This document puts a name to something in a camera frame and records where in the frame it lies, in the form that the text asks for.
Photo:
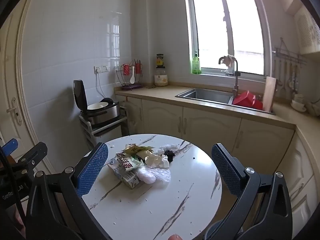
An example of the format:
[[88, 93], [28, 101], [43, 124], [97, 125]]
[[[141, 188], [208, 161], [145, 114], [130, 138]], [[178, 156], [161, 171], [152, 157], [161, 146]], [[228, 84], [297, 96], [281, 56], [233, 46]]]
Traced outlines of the person's right hand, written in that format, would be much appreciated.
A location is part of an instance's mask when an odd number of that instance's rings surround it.
[[168, 240], [182, 240], [178, 234], [171, 235]]

